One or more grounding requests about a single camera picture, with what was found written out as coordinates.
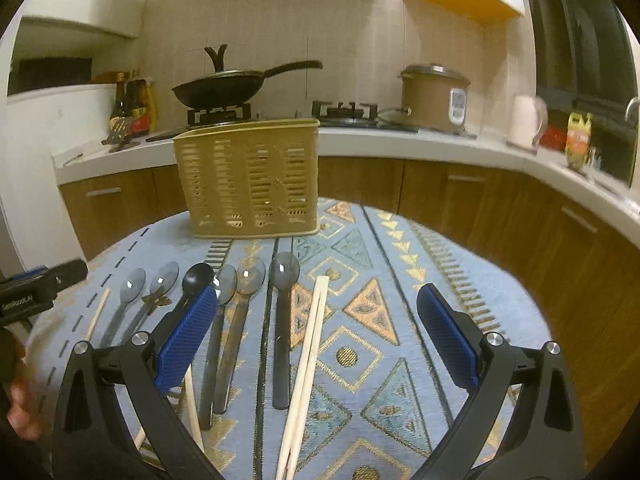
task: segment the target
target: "patterned tablecloth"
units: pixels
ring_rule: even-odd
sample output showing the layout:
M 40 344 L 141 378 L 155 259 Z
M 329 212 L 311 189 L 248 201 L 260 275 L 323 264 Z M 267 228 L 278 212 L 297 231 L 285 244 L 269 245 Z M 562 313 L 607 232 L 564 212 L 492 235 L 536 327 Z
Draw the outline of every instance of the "patterned tablecloth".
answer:
M 179 263 L 181 280 L 200 261 L 237 267 L 258 256 L 268 267 L 277 252 L 293 251 L 302 270 L 291 304 L 292 381 L 314 280 L 329 276 L 300 479 L 407 479 L 447 432 L 466 392 L 454 386 L 417 318 L 415 298 L 422 284 L 433 282 L 485 332 L 501 332 L 514 344 L 533 348 L 550 339 L 538 308 L 510 275 L 439 234 L 388 212 L 335 200 L 321 198 L 319 215 L 321 231 L 315 236 L 212 243 L 191 237 L 183 213 L 133 233 L 92 260 L 88 279 L 62 293 L 30 337 L 28 364 L 46 425 L 42 445 L 50 449 L 57 392 L 73 344 L 82 339 L 102 290 L 110 287 L 92 338 L 97 344 L 118 307 L 121 283 L 136 267 L 146 270 L 146 294 L 151 277 L 170 261 Z M 168 297 L 175 304 L 180 286 Z M 116 340 L 141 304 L 136 300 L 127 308 Z M 225 311 L 223 342 L 234 307 L 232 300 Z M 167 308 L 159 308 L 144 330 L 152 330 Z M 274 314 L 275 293 L 265 282 L 250 303 L 229 409 L 203 433 L 207 456 L 230 480 L 275 476 L 286 412 L 271 405 Z M 196 402 L 208 339 L 193 364 Z M 186 420 L 183 395 L 183 388 L 174 388 L 168 398 Z M 479 462 L 495 453 L 516 396 L 513 389 L 505 399 Z M 135 436 L 140 424 L 124 387 L 118 397 Z M 148 442 L 142 453 L 157 463 Z

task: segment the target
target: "rice cooker lid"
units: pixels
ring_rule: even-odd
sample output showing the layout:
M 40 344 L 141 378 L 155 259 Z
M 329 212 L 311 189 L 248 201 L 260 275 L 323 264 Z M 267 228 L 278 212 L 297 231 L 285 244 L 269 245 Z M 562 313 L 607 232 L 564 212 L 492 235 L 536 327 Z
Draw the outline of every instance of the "rice cooker lid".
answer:
M 429 65 L 418 65 L 418 64 L 409 65 L 404 70 L 402 70 L 400 75 L 405 75 L 405 74 L 441 75 L 443 77 L 455 79 L 456 81 L 460 81 L 466 85 L 471 84 L 471 81 L 469 81 L 469 79 L 464 77 L 461 73 L 444 68 L 442 65 L 437 63 L 431 63 Z

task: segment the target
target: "white kettle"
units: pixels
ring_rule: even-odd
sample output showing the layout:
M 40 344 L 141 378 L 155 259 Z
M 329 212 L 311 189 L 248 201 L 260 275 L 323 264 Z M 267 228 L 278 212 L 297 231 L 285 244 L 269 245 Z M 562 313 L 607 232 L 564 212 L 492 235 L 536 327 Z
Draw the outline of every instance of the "white kettle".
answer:
M 548 118 L 546 104 L 540 97 L 514 96 L 507 144 L 537 153 L 538 143 L 546 131 Z

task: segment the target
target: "gas stove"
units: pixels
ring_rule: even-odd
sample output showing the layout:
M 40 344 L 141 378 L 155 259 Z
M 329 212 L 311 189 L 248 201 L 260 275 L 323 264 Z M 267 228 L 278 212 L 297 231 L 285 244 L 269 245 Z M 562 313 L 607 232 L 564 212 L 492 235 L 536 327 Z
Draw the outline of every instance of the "gas stove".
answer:
M 146 142 L 173 139 L 189 130 L 196 130 L 206 126 L 222 126 L 223 124 L 242 123 L 250 120 L 251 105 L 249 103 L 215 110 L 187 110 L 187 126 L 149 137 Z
M 384 121 L 378 116 L 379 111 L 400 111 L 410 113 L 403 108 L 390 108 L 389 110 L 378 110 L 378 105 L 374 103 L 360 103 L 362 108 L 357 108 L 354 101 L 345 107 L 343 102 L 338 102 L 337 107 L 332 106 L 333 102 L 313 101 L 311 114 L 320 121 L 321 126 L 334 126 L 338 128 L 372 128 L 375 130 L 399 130 L 402 132 L 417 132 L 415 126 L 391 123 Z

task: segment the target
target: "cabinet handle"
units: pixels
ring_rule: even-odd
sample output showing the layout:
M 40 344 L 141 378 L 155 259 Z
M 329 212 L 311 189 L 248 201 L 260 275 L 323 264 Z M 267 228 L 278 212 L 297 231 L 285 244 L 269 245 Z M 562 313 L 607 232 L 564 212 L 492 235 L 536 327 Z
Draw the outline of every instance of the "cabinet handle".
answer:
M 115 193 L 120 193 L 122 188 L 119 187 L 110 187 L 109 189 L 98 189 L 96 191 L 87 191 L 87 197 L 92 196 L 100 196 L 100 195 L 112 195 Z
M 598 228 L 594 225 L 591 225 L 589 222 L 587 222 L 584 218 L 582 218 L 580 215 L 578 215 L 578 213 L 575 213 L 574 211 L 571 211 L 567 206 L 563 205 L 562 206 L 562 212 L 567 215 L 569 218 L 575 220 L 576 222 L 578 222 L 578 224 L 580 224 L 582 227 L 584 227 L 585 229 L 587 229 L 588 232 L 590 232 L 592 235 L 597 234 L 598 232 Z
M 484 182 L 484 176 L 449 175 L 447 178 L 454 182 Z

